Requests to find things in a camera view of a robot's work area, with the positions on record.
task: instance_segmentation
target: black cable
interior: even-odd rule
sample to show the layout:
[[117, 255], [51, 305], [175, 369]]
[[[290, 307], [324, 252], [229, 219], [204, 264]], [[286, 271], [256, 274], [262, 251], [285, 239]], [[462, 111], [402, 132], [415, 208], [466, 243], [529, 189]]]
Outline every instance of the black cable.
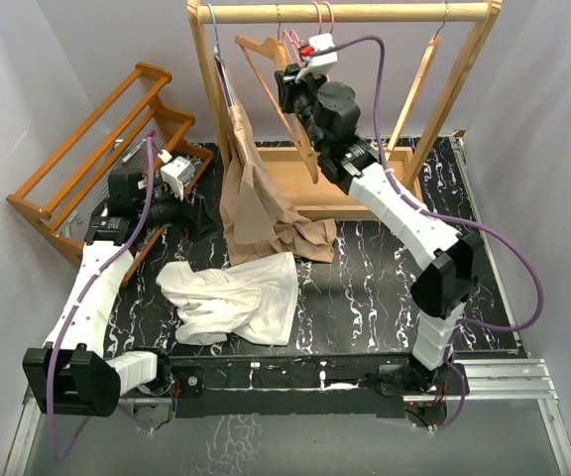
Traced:
[[424, 425], [425, 428], [429, 427], [428, 423], [426, 421], [424, 421], [424, 419], [420, 415], [418, 415], [416, 412], [411, 411], [409, 409], [404, 409], [404, 411], [407, 412], [408, 414], [411, 414], [414, 417], [416, 417]]
[[173, 417], [169, 418], [167, 421], [163, 421], [162, 423], [160, 423], [158, 426], [156, 426], [156, 428], [154, 429], [154, 431], [158, 431], [160, 428], [162, 428], [164, 425], [171, 423], [171, 420], [173, 419]]

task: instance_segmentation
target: beige garment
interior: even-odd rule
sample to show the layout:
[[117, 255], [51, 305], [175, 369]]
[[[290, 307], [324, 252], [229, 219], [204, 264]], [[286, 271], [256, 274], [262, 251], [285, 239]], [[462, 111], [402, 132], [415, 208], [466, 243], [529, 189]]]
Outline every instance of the beige garment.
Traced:
[[219, 204], [231, 264], [283, 251], [331, 263], [336, 222], [312, 222], [282, 196], [255, 146], [244, 108], [237, 99], [235, 104], [229, 108], [235, 140], [230, 140], [232, 157]]

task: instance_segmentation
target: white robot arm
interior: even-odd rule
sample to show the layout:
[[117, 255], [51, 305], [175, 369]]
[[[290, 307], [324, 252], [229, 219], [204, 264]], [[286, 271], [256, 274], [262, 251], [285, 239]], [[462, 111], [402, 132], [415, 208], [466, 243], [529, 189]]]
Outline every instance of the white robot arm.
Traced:
[[[162, 151], [159, 158], [167, 164], [161, 168], [162, 181], [154, 193], [156, 199], [149, 209], [145, 229], [181, 222], [190, 229], [190, 237], [199, 241], [217, 225], [203, 207], [203, 196], [197, 193], [191, 202], [182, 200], [183, 187], [195, 169], [184, 158], [170, 161], [167, 151]], [[54, 385], [57, 414], [109, 416], [119, 397], [130, 390], [158, 378], [160, 385], [164, 384], [158, 349], [134, 350], [103, 360], [110, 314], [134, 255], [125, 250], [109, 266], [105, 264], [123, 248], [140, 219], [144, 182], [139, 170], [120, 168], [110, 173], [109, 196], [90, 220], [80, 269], [57, 325], [41, 349], [26, 352], [24, 372], [42, 411], [47, 404], [47, 369], [52, 349], [75, 306], [58, 351]], [[94, 276], [87, 292], [82, 293]]]
[[[412, 196], [403, 189], [405, 196]], [[361, 177], [353, 178], [349, 196], [367, 206], [394, 233], [413, 255], [421, 270], [426, 269], [443, 250], [459, 242], [459, 232], [441, 220], [429, 218], [408, 206], [389, 186], [380, 164], [367, 166]], [[459, 302], [442, 319], [420, 310], [417, 338], [411, 353], [428, 370], [444, 363], [451, 334], [464, 309]]]

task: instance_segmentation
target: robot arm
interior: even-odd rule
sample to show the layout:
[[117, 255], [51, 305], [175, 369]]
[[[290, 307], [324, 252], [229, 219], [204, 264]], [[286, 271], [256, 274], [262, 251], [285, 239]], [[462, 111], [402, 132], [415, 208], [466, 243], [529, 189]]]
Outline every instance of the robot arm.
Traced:
[[[301, 48], [301, 57], [333, 46], [329, 34], [312, 37]], [[336, 62], [336, 53], [331, 53], [308, 57], [304, 66], [290, 64], [285, 71], [276, 71], [280, 107], [284, 113], [295, 114], [303, 125], [327, 179], [374, 212], [422, 270], [411, 287], [420, 309], [411, 353], [413, 365], [425, 381], [432, 381], [449, 358], [451, 336], [477, 285], [478, 260], [474, 258], [483, 243], [477, 233], [462, 238], [455, 228], [421, 214], [424, 205], [401, 184], [400, 191], [417, 209], [390, 187], [378, 151], [356, 134], [360, 108], [354, 90], [327, 81], [325, 74]]]
[[[171, 158], [168, 153], [159, 157], [165, 162]], [[189, 230], [189, 238], [199, 241], [216, 228], [205, 211], [203, 196], [196, 193], [192, 201], [182, 200], [183, 185], [194, 174], [194, 169], [187, 170], [188, 166], [192, 168], [183, 158], [177, 158], [162, 167], [162, 180], [154, 183], [155, 199], [145, 229], [182, 223]], [[100, 267], [116, 255], [132, 235], [143, 211], [145, 182], [139, 170], [120, 168], [110, 173], [109, 196], [90, 220], [80, 269], [57, 325], [41, 349], [28, 349], [24, 356], [24, 372], [44, 413], [48, 362], [66, 317], [76, 305], [57, 357], [56, 414], [108, 417], [114, 412], [119, 397], [130, 390], [155, 380], [158, 380], [156, 387], [164, 385], [164, 363], [159, 358], [159, 349], [134, 350], [103, 360], [110, 314], [136, 250], [125, 250], [102, 273]], [[82, 290], [94, 276], [95, 281], [78, 302]]]

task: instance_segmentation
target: wooden hanger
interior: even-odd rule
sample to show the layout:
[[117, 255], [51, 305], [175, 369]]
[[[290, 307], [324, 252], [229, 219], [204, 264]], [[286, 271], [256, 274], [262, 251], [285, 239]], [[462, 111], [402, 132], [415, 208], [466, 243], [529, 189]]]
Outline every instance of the wooden hanger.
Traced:
[[287, 60], [287, 51], [286, 46], [279, 41], [277, 37], [267, 37], [263, 43], [257, 43], [255, 40], [246, 37], [245, 35], [237, 35], [235, 37], [235, 43], [239, 45], [242, 50], [242, 53], [246, 57], [250, 68], [253, 70], [253, 73], [259, 80], [262, 88], [266, 92], [268, 99], [270, 100], [271, 104], [275, 108], [277, 115], [281, 119], [282, 123], [284, 124], [285, 130], [287, 134], [292, 139], [292, 143], [296, 147], [296, 150], [300, 153], [301, 157], [303, 158], [303, 162], [307, 170], [309, 171], [309, 175], [312, 178], [313, 183], [318, 182], [318, 164], [317, 164], [317, 156], [318, 154], [312, 149], [309, 139], [307, 138], [307, 134], [305, 134], [305, 130], [303, 126], [294, 119], [293, 120], [293, 128], [290, 125], [290, 122], [287, 120], [287, 117], [282, 113], [281, 108], [279, 107], [279, 103], [275, 99], [273, 93], [271, 92], [270, 88], [266, 84], [264, 77], [260, 73], [255, 61], [251, 58], [248, 53], [248, 50], [255, 52], [263, 57], [271, 59], [277, 69], [284, 70], [288, 65], [289, 61]]
[[[217, 77], [217, 81], [219, 84], [219, 87], [216, 88], [217, 89], [217, 94], [219, 97], [219, 101], [220, 101], [220, 105], [221, 105], [221, 110], [219, 111], [220, 115], [222, 117], [225, 117], [226, 120], [224, 121], [224, 128], [226, 131], [226, 144], [227, 144], [227, 149], [229, 151], [230, 154], [230, 161], [232, 160], [238, 160], [238, 158], [243, 158], [244, 156], [240, 156], [239, 152], [237, 151], [237, 143], [235, 142], [235, 132], [233, 130], [233, 124], [232, 121], [230, 119], [230, 104], [226, 104], [226, 98], [224, 97], [224, 79], [223, 79], [223, 74], [222, 74], [222, 63], [219, 61], [219, 58], [217, 57], [217, 55], [213, 55], [213, 60], [215, 62], [215, 68], [216, 68], [216, 72], [215, 72], [215, 76]], [[234, 95], [234, 86], [232, 84], [229, 84], [230, 88], [231, 88], [231, 93]], [[228, 166], [230, 165], [230, 161], [229, 162], [224, 162], [224, 175], [226, 174], [226, 172], [228, 171]]]

